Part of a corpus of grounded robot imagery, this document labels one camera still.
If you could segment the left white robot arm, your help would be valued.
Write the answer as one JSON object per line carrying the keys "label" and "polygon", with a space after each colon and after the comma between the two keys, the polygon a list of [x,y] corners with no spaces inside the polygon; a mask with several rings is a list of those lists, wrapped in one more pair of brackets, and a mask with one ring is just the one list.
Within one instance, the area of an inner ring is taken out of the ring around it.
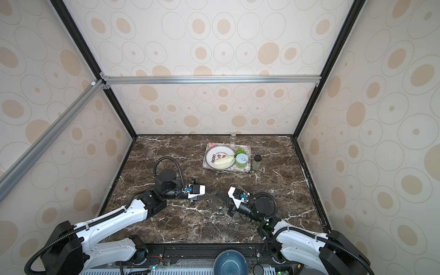
{"label": "left white robot arm", "polygon": [[196,181],[186,186],[171,169],[155,175],[154,180],[152,188],[134,194],[128,204],[112,212],[75,225],[68,221],[58,224],[45,246],[25,264],[25,274],[38,274],[32,269],[38,259],[44,266],[43,275],[79,275],[89,268],[128,261],[146,250],[140,238],[128,237],[115,242],[103,242],[103,239],[152,218],[166,208],[169,199],[195,202],[209,190]]}

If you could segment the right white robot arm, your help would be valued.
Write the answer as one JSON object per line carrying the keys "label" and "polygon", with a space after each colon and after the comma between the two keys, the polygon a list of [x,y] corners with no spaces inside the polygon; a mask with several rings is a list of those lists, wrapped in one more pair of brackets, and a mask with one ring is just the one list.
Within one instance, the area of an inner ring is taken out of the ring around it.
{"label": "right white robot arm", "polygon": [[263,251],[277,263],[297,262],[325,275],[372,275],[370,260],[337,230],[317,233],[277,217],[278,204],[266,192],[246,195],[232,188],[230,194],[217,195],[228,214],[242,214],[259,223],[257,232]]}

